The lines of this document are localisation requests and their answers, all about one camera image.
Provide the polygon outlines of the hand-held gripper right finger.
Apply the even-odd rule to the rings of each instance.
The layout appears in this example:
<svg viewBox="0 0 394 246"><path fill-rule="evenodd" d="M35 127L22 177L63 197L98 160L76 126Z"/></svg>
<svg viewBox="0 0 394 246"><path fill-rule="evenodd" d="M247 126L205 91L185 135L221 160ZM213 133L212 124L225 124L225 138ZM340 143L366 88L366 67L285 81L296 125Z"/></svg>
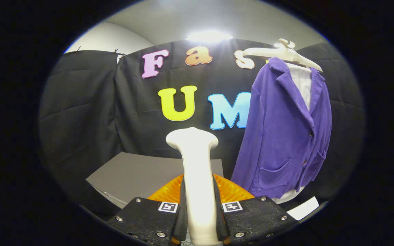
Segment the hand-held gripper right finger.
<svg viewBox="0 0 394 246"><path fill-rule="evenodd" d="M298 221L267 196L254 197L213 175L216 232L224 246L263 246L296 227Z"/></svg>

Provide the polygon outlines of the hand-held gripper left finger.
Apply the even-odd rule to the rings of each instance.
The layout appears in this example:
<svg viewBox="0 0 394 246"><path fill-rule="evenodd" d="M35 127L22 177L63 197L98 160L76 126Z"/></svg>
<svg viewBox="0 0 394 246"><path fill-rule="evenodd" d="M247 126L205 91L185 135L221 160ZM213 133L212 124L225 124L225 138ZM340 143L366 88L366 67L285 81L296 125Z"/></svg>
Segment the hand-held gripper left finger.
<svg viewBox="0 0 394 246"><path fill-rule="evenodd" d="M172 179L147 199L133 198L108 226L138 246L180 246L188 227L183 178Z"/></svg>

